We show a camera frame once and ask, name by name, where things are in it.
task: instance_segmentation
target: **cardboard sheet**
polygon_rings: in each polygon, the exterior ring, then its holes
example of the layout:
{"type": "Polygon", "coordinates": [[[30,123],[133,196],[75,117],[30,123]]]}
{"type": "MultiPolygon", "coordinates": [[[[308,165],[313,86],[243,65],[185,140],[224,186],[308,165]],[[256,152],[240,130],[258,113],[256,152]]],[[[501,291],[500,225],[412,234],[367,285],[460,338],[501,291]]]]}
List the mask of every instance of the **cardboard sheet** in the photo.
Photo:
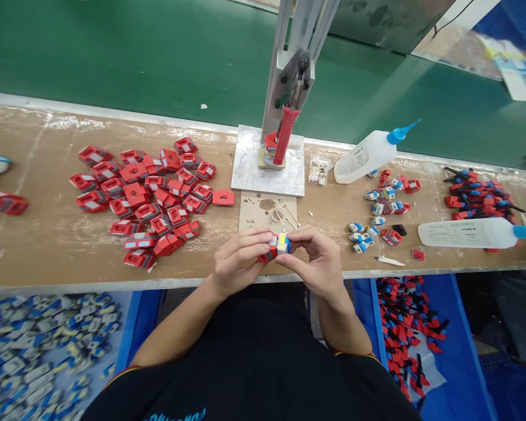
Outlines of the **cardboard sheet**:
{"type": "MultiPolygon", "coordinates": [[[[163,287],[161,279],[209,275],[215,250],[237,231],[240,194],[236,194],[231,208],[210,205],[204,215],[195,215],[202,224],[201,235],[172,256],[159,259],[148,273],[123,264],[123,240],[109,234],[109,227],[117,218],[110,211],[82,213],[74,201],[78,191],[68,182],[71,175],[89,171],[77,158],[78,151],[89,144],[116,155],[127,149],[157,154],[162,147],[171,148],[185,134],[198,143],[200,156],[217,167],[215,179],[208,184],[214,189],[229,188],[236,142],[233,134],[0,106],[0,154],[13,161],[11,169],[0,175],[0,191],[18,193],[30,202],[21,216],[0,214],[0,290],[59,286],[62,291],[66,285],[84,285],[91,291],[98,282],[105,290],[113,290],[115,285],[120,289],[129,281],[143,281],[133,283],[132,288],[149,289],[163,287]]],[[[307,144],[306,165],[312,152],[335,162],[346,150],[328,143],[307,144]]],[[[404,174],[423,183],[423,189],[416,194],[398,193],[398,200],[416,202],[408,215],[387,217],[389,225],[402,223],[407,229],[408,235],[397,247],[380,240],[367,253],[357,255],[348,240],[349,223],[368,225],[372,219],[372,204],[363,195],[377,186],[377,178],[365,177],[339,185],[331,175],[327,187],[307,184],[306,196],[297,201],[298,221],[318,226],[339,244],[344,271],[369,271],[369,275],[374,275],[380,270],[397,269],[376,261],[374,256],[379,254],[405,263],[407,272],[526,268],[526,241],[497,254],[429,247],[424,249],[425,262],[411,258],[411,248],[420,245],[417,225],[451,218],[444,205],[448,186],[441,181],[447,177],[443,166],[409,158],[390,163],[393,175],[404,174]]],[[[526,209],[526,176],[479,172],[484,179],[501,181],[516,204],[526,209]]],[[[303,257],[304,251],[297,253],[303,257]]],[[[264,273],[285,272],[271,263],[264,273]]]]}

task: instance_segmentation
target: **wooden table surface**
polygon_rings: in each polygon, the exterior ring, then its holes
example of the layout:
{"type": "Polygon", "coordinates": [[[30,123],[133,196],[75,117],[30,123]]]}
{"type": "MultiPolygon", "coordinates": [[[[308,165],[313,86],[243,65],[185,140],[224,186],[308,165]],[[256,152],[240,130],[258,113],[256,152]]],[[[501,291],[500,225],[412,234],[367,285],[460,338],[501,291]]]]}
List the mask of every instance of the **wooden table surface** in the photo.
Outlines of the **wooden table surface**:
{"type": "MultiPolygon", "coordinates": [[[[208,184],[215,190],[229,188],[236,143],[234,128],[220,126],[211,130],[215,126],[185,120],[175,120],[175,124],[169,125],[154,116],[133,113],[127,113],[131,117],[124,119],[92,116],[94,110],[105,109],[82,109],[88,115],[0,105],[0,154],[13,162],[11,169],[0,175],[0,191],[20,194],[30,202],[21,216],[0,214],[0,293],[197,285],[211,273],[214,251],[237,231],[239,193],[232,208],[211,205],[204,215],[195,215],[194,219],[202,224],[201,235],[187,241],[173,255],[159,258],[153,270],[147,272],[123,264],[126,254],[123,240],[109,234],[117,218],[110,211],[81,212],[74,201],[78,191],[68,178],[77,172],[89,172],[77,158],[78,151],[87,145],[101,146],[115,155],[127,149],[157,154],[160,148],[171,148],[176,139],[186,134],[197,142],[200,156],[217,167],[215,179],[208,184]]],[[[347,147],[350,146],[307,140],[306,161],[312,153],[320,153],[335,162],[347,147]]],[[[403,174],[423,184],[416,194],[397,194],[398,200],[416,203],[409,214],[387,216],[388,225],[402,223],[408,232],[397,247],[389,247],[379,240],[368,252],[357,254],[348,240],[349,223],[368,225],[372,218],[372,203],[364,200],[363,195],[377,186],[377,178],[365,177],[340,185],[331,172],[327,187],[307,184],[306,196],[298,199],[298,220],[318,226],[340,245],[347,278],[526,268],[525,240],[520,247],[496,254],[477,249],[423,247],[425,262],[411,258],[411,248],[420,246],[417,225],[451,218],[444,204],[448,185],[442,183],[447,177],[443,166],[443,161],[424,156],[398,157],[387,166],[393,176],[403,174]],[[395,258],[406,266],[380,263],[374,259],[379,254],[395,258]]],[[[526,172],[485,168],[488,169],[476,170],[485,180],[500,181],[515,202],[526,209],[526,172]]],[[[303,256],[304,251],[297,253],[303,256]]],[[[286,273],[275,263],[270,263],[263,272],[265,275],[286,273]]],[[[261,281],[297,279],[291,274],[262,277],[261,281]]]]}

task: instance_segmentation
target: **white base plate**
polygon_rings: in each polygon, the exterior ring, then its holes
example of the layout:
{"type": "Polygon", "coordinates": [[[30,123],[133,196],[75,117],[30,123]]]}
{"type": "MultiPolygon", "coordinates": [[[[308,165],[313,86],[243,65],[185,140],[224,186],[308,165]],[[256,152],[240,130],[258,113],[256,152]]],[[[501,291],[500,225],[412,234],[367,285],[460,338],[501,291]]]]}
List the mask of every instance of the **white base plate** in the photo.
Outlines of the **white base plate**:
{"type": "Polygon", "coordinates": [[[304,197],[306,188],[304,137],[294,134],[290,137],[286,151],[286,168],[279,171],[259,168],[260,140],[261,129],[238,126],[232,189],[304,197]]]}

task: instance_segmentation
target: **small wooden stick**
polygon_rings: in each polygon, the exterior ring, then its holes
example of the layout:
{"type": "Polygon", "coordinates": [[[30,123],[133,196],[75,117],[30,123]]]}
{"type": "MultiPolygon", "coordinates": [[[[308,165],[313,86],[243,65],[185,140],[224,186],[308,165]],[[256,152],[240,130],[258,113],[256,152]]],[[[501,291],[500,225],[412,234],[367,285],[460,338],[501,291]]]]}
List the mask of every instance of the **small wooden stick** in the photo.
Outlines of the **small wooden stick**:
{"type": "Polygon", "coordinates": [[[296,225],[294,225],[294,223],[290,219],[288,219],[288,216],[285,215],[285,218],[288,222],[290,222],[290,225],[292,225],[294,229],[298,228],[296,225]]]}
{"type": "Polygon", "coordinates": [[[297,226],[297,227],[295,227],[295,228],[300,228],[300,227],[301,227],[302,225],[300,225],[300,223],[299,223],[299,222],[298,222],[298,221],[296,220],[296,217],[294,216],[294,213],[292,213],[292,211],[290,210],[290,208],[288,207],[288,205],[287,205],[287,204],[285,204],[285,208],[286,208],[286,210],[287,210],[287,211],[289,211],[289,212],[290,212],[290,214],[292,215],[292,217],[293,217],[293,218],[294,218],[294,220],[296,221],[296,224],[297,224],[298,226],[297,226]]]}
{"type": "Polygon", "coordinates": [[[279,220],[282,222],[282,231],[286,231],[285,230],[285,221],[281,218],[281,216],[279,215],[279,213],[277,212],[277,217],[279,218],[279,220]]]}

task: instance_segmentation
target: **white glue bottle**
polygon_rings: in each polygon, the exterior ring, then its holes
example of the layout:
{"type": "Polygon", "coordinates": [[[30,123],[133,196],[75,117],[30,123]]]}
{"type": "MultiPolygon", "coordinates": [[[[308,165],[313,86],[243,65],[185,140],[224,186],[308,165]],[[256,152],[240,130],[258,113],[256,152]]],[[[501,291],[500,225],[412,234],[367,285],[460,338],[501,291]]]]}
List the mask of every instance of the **white glue bottle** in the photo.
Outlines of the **white glue bottle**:
{"type": "Polygon", "coordinates": [[[512,225],[505,218],[431,222],[418,229],[421,242],[435,247],[507,249],[526,239],[526,225],[512,225]]]}
{"type": "Polygon", "coordinates": [[[391,132],[374,130],[338,160],[333,173],[339,184],[349,184],[387,164],[397,155],[397,144],[419,121],[391,132]]]}

